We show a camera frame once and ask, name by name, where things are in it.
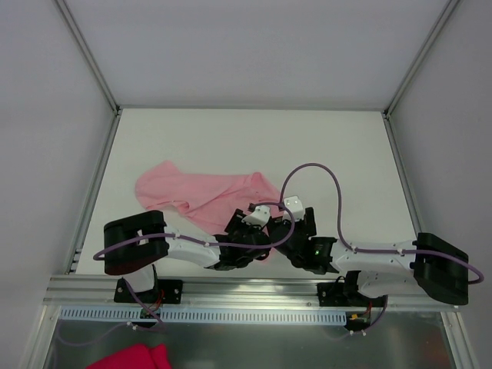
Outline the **pink t-shirt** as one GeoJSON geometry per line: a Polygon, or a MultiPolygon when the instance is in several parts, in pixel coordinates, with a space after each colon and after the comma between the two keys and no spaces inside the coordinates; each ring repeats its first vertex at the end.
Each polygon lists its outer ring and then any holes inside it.
{"type": "Polygon", "coordinates": [[[278,200],[279,190],[260,172],[203,175],[181,172],[171,161],[146,171],[135,183],[135,197],[146,210],[175,209],[209,235],[225,235],[231,217],[250,204],[278,200]]]}

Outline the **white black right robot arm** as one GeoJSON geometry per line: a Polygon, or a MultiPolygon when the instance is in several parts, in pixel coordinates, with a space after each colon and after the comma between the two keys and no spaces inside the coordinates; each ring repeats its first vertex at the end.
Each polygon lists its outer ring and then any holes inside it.
{"type": "Polygon", "coordinates": [[[366,298],[425,293],[441,303],[468,303],[468,256],[431,233],[393,244],[350,244],[316,233],[313,208],[293,223],[271,219],[267,230],[277,250],[295,268],[343,276],[342,299],[358,305],[366,298]]]}

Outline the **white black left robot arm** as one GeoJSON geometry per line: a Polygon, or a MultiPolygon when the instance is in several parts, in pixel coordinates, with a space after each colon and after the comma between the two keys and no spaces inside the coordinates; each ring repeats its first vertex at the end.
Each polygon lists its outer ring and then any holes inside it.
{"type": "Polygon", "coordinates": [[[95,260],[103,261],[107,275],[118,277],[116,303],[141,301],[156,308],[180,304],[183,281],[160,279],[157,261],[172,258],[213,271],[246,268],[269,255],[264,233],[269,219],[270,209],[264,205],[249,214],[236,210],[223,234],[196,238],[167,224],[161,211],[147,211],[106,224],[104,248],[95,260]]]}

